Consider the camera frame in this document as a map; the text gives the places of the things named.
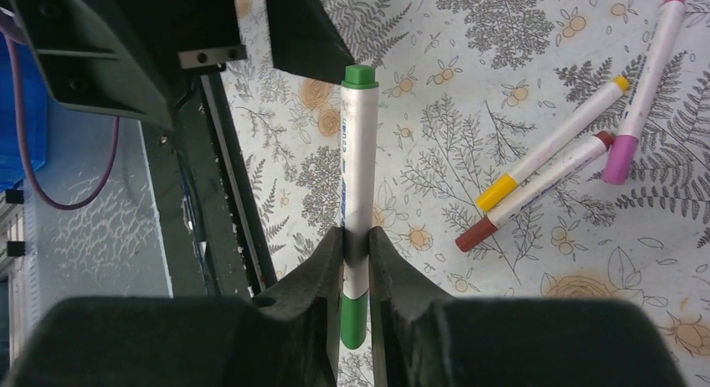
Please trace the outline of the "green capped white marker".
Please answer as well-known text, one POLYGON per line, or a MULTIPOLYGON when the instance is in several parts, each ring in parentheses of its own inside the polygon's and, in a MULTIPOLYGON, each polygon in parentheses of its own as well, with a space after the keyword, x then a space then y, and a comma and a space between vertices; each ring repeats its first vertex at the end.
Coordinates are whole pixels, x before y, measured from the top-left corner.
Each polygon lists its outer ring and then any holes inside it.
POLYGON ((376 70, 350 65, 341 83, 342 227, 344 283, 341 341, 351 350, 366 338, 369 291, 369 231, 373 200, 378 131, 376 70))

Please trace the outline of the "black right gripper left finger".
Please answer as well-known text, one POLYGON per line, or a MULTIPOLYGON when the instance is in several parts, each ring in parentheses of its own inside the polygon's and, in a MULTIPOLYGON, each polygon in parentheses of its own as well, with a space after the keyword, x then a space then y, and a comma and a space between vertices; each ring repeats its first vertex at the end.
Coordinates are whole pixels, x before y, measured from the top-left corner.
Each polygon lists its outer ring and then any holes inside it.
POLYGON ((333 386, 343 231, 251 300, 76 297, 39 322, 6 386, 333 386))

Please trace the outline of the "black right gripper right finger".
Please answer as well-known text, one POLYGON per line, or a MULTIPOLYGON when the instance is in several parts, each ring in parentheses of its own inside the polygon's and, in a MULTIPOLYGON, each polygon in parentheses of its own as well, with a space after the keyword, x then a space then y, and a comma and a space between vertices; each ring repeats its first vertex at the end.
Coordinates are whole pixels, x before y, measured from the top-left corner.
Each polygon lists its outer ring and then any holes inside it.
POLYGON ((456 298, 370 230, 378 386, 682 386, 650 319, 613 298, 456 298))

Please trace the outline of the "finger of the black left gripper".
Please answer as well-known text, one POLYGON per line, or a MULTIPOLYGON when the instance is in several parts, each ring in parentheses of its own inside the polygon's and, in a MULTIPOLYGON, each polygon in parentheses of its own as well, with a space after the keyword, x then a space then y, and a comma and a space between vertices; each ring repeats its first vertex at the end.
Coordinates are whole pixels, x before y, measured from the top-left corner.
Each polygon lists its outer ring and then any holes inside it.
POLYGON ((338 85, 355 64, 321 0, 265 0, 275 69, 338 85))
POLYGON ((244 59, 235 0, 5 0, 63 106, 171 129, 193 80, 244 59))

